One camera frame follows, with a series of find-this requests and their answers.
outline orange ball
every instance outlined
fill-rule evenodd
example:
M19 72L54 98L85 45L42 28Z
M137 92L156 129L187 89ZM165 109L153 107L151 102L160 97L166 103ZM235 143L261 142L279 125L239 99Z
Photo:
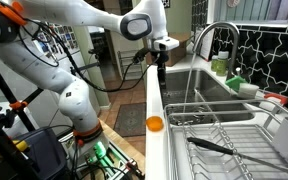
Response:
M157 132L163 129L163 120L158 116L151 116L146 120L146 126L150 131Z

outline cardboard box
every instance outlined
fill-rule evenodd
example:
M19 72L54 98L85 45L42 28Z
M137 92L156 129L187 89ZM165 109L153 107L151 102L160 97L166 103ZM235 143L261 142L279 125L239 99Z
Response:
M172 67L186 56L186 41L190 38L190 36L190 33L169 33L169 37L179 40L180 45L168 52L169 60L165 63L166 66ZM143 41L144 46L147 47L146 39L143 39ZM146 55L146 63L152 63L152 56L150 53Z

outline floor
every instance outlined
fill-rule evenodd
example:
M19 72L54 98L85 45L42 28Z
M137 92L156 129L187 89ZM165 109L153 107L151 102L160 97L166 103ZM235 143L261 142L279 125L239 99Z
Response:
M109 59L102 60L100 63L106 88L113 89L118 87L121 84L121 78L118 74L117 66L113 65ZM123 87L130 87L136 82L137 80L125 81ZM108 93L108 96L112 104L111 109L101 110L99 119L104 121L113 129L120 105L146 102L144 81L141 80L140 83L133 89ZM145 156L145 136L125 137L124 139Z

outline tongs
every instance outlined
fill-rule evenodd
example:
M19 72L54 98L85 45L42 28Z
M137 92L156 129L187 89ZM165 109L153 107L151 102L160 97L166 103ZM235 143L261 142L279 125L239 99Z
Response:
M214 144L212 142L209 142L209 141L206 141L206 140L203 140L203 139L189 137L189 138L187 138L187 141L191 142L191 143L194 143L196 146L200 146L200 147L212 150L212 151L221 152L221 153L224 153L224 154L227 154L227 155L238 155L241 158L248 159L248 160L257 162L259 164L263 164L263 165L269 166L271 168L278 169L280 171L288 173L288 168L276 166L276 165L271 164L269 162L266 162L266 161L263 161L263 160L260 160L260 159L254 158L254 157L250 157L250 156L247 156L247 155L244 155L244 154L240 154L240 153L234 152L231 149L227 149L225 147L219 146L217 144Z

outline black tile backsplash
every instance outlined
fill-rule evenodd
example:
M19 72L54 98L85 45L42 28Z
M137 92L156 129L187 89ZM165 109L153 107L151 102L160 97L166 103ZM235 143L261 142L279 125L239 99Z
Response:
M288 28L237 27L240 43L235 66L241 67L241 76L261 89L288 96ZM228 29L216 29L211 55L231 52L232 46Z

